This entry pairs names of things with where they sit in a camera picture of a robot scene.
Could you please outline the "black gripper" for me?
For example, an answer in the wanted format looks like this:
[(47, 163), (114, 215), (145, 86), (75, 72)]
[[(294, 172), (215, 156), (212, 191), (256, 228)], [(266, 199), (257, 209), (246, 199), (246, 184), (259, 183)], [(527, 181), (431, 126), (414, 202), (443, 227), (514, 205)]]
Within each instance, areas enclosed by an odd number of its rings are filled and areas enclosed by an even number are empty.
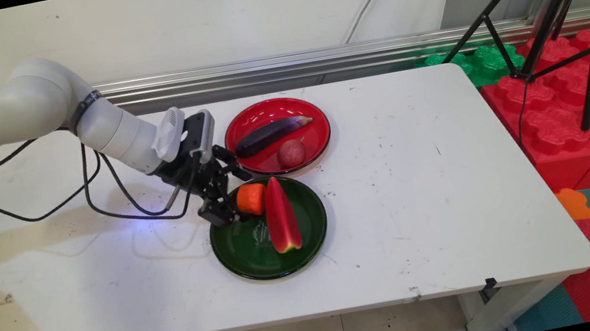
[(238, 157), (225, 147), (214, 145), (212, 152), (209, 161), (203, 164), (200, 154), (179, 155), (175, 161), (160, 163), (154, 175), (174, 188), (165, 204), (165, 211), (173, 207), (177, 195), (184, 190), (191, 196), (202, 198), (203, 203), (197, 215), (214, 227), (222, 228), (240, 221), (242, 216), (235, 198), (226, 194), (228, 174), (243, 182), (250, 181), (252, 174), (243, 169), (237, 161)]

